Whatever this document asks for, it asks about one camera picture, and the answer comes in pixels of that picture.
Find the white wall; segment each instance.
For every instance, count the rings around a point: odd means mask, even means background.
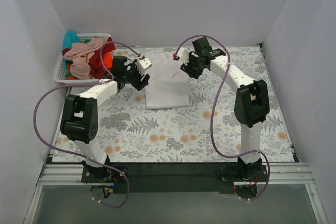
[[[286,0],[264,45],[295,150],[336,223],[336,0]]]
[[[33,109],[55,83],[51,73],[65,29],[49,0],[0,0],[0,223],[22,223],[47,149],[33,130]],[[51,142],[63,93],[41,106],[39,128]]]
[[[131,45],[178,45],[206,33],[226,45],[263,42],[285,0],[51,0],[66,29]]]

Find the blue cloth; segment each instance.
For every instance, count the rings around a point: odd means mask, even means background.
[[[72,43],[80,43],[79,38],[77,37],[77,34],[74,33],[73,31],[68,31],[63,39],[63,44],[62,44],[62,52],[64,49],[72,48]],[[63,65],[64,65],[64,71],[65,74],[68,74],[68,68],[67,68],[67,64],[65,63],[65,58],[63,58]]]

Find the white cloth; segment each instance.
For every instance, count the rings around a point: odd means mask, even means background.
[[[145,87],[146,109],[168,109],[189,106],[187,74],[180,70],[181,61],[171,54],[146,54],[152,62],[151,76]]]

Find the white plastic basket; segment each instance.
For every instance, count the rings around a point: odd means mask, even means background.
[[[91,39],[92,37],[98,37],[104,39],[105,42],[107,42],[107,39],[111,37],[109,34],[77,34],[80,42],[83,42],[87,39]],[[62,53],[60,54],[55,70],[54,70],[54,81],[56,82],[61,82],[61,83],[83,83],[83,82],[93,82],[93,81],[98,81],[98,79],[90,79],[90,80],[69,80],[66,76],[65,72],[65,66],[64,66],[64,56]]]

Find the flower pattern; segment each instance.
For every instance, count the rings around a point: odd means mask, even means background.
[[[175,48],[140,48],[141,53],[171,54]],[[232,63],[255,80],[268,85],[270,113],[261,131],[260,149],[273,162],[293,162],[284,121],[271,88],[258,47],[229,48]],[[131,59],[135,54],[119,49],[116,55]],[[129,85],[98,108],[99,129],[96,138],[112,162],[234,162],[221,158],[210,138],[210,117],[221,79],[204,70],[198,80],[188,79],[190,106],[163,110],[145,108],[144,90]],[[72,94],[87,88],[72,88]],[[240,151],[240,126],[233,113],[235,94],[225,84],[214,117],[214,136],[218,149],[226,155]],[[54,143],[79,152],[73,141],[58,131]],[[81,158],[55,151],[53,162],[80,162]]]

